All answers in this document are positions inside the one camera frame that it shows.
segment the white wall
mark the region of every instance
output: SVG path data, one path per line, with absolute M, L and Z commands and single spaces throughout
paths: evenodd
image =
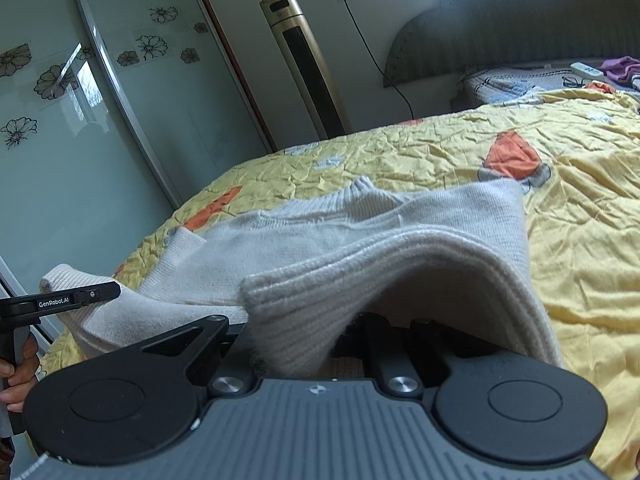
M 262 114 L 280 148 L 317 140 L 306 108 L 260 10 L 260 0 L 211 0 Z M 410 119 L 336 0 L 298 0 L 336 80 L 356 131 Z M 389 47 L 412 17 L 436 0 L 350 0 L 360 30 L 384 69 Z M 401 86 L 417 117 L 446 113 L 455 76 Z

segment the gold tower fan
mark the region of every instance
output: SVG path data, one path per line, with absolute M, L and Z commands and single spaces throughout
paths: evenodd
M 309 24 L 296 0 L 260 2 L 321 139 L 351 133 L 351 123 Z

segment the purple cloth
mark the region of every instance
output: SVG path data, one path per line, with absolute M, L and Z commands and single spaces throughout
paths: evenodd
M 609 79 L 619 84 L 631 85 L 631 76 L 640 74 L 640 61 L 631 56 L 607 59 L 601 66 Z

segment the yellow bedspread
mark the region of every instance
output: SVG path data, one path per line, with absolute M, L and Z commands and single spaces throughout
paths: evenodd
M 387 126 L 251 160 L 227 171 L 145 238 L 116 273 L 136 288 L 179 224 L 201 231 L 359 175 L 389 190 L 436 189 L 508 175 L 523 186 L 533 285 L 566 366 L 609 405 L 593 455 L 630 480 L 640 448 L 640 116 L 626 94 L 566 89 L 533 107 L 476 110 Z M 82 358 L 64 333 L 51 373 Z

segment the human hand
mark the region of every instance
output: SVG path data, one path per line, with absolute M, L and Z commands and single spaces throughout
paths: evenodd
M 22 413 L 22 406 L 27 394 L 36 385 L 36 370 L 40 366 L 40 359 L 36 355 L 38 343 L 33 334 L 29 334 L 22 347 L 22 361 L 17 367 L 0 359 L 0 378 L 8 378 L 9 387 L 0 393 L 0 400 L 10 412 Z

